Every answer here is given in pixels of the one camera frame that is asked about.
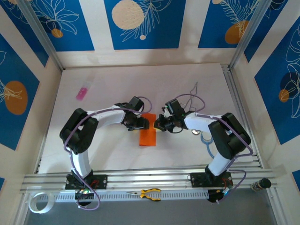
white tape roll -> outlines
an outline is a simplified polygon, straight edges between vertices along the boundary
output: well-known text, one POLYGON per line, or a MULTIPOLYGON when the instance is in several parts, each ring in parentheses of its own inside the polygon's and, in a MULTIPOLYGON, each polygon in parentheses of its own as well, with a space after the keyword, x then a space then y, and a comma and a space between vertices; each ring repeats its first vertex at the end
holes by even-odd
POLYGON ((51 193, 40 192, 35 194, 33 198, 30 200, 29 209, 31 212, 34 213, 39 213, 39 214, 46 213, 53 207, 54 202, 55 202, 54 195, 52 195, 51 193), (38 197, 44 194, 48 196, 48 203, 42 210, 38 210, 37 208, 38 197))

orange block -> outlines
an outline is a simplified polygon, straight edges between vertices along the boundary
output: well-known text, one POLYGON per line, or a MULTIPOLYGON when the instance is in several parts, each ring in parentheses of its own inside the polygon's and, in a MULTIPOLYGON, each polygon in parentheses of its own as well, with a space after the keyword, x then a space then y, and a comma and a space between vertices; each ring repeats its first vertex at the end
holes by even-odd
POLYGON ((149 129, 140 130, 140 146, 156 146, 156 130, 153 128, 156 115, 147 113, 142 115, 142 117, 148 119, 149 129))

white platform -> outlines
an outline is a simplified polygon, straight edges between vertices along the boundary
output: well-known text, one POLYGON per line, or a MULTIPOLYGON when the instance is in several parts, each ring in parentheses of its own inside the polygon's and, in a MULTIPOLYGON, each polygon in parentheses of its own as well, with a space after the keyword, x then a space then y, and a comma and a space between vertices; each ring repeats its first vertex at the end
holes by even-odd
MULTIPOLYGON (((69 172, 71 164, 63 150, 59 132, 76 108, 98 110, 133 96, 146 96, 157 116, 161 107, 179 94, 189 93, 198 82, 198 96, 206 102, 205 114, 232 112, 237 117, 220 64, 192 64, 149 67, 94 67, 67 69, 62 74, 55 107, 45 142, 40 173, 69 172), (83 101, 76 95, 87 77, 93 85, 83 101)), ((189 97, 179 99, 186 103, 189 97)), ((194 106, 200 108, 196 98, 194 106)), ((98 129, 89 148, 93 170, 117 170, 170 166, 205 165, 211 161, 200 136, 184 130, 180 134, 157 132, 156 147, 140 147, 139 131, 128 132, 120 124, 98 129)), ((217 150, 211 146, 213 154, 217 150)), ((252 161, 242 157, 240 161, 252 161)))

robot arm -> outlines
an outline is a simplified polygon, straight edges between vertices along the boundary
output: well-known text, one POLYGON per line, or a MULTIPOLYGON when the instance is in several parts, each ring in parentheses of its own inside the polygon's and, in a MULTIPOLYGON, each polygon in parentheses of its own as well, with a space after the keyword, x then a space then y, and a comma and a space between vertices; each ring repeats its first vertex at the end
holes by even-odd
MULTIPOLYGON (((114 123, 124 124, 128 131, 149 129, 149 122, 147 119, 138 117, 131 111, 120 110, 121 108, 124 108, 139 111, 143 106, 144 103, 142 100, 133 97, 129 103, 118 103, 110 108, 103 109, 104 112, 102 113, 89 117, 82 124, 82 127, 76 130, 67 143, 67 148, 71 151, 75 169, 82 178, 85 179, 92 176, 87 149, 93 140, 96 129, 114 123)), ((83 109, 76 109, 60 132, 60 138, 63 142, 65 143, 73 129, 83 118, 94 112, 95 111, 86 112, 83 109)), ((74 171, 72 174, 80 182, 80 179, 77 178, 74 171)))
POLYGON ((173 128, 179 127, 211 133, 218 154, 205 169, 206 178, 210 183, 218 179, 218 176, 227 169, 231 160, 246 148, 238 137, 233 133, 230 134, 229 129, 217 118, 226 121, 247 144, 251 143, 249 135, 232 113, 226 113, 223 116, 209 116, 193 111, 185 112, 176 99, 167 102, 163 111, 164 114, 161 114, 154 123, 156 129, 173 133, 173 128))

yellow-handled pliers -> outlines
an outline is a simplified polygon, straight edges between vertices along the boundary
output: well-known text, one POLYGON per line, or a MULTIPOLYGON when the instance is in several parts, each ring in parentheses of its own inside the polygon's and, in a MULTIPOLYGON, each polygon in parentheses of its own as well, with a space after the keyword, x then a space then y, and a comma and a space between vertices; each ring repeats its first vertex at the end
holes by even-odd
POLYGON ((127 194, 129 194, 129 195, 139 195, 140 198, 148 198, 148 199, 150 199, 152 201, 158 202, 158 201, 161 200, 161 198, 152 198, 152 197, 146 195, 146 194, 148 194, 150 192, 154 192, 154 191, 161 192, 160 189, 152 188, 152 189, 149 189, 149 190, 131 191, 131 192, 127 192, 127 194))

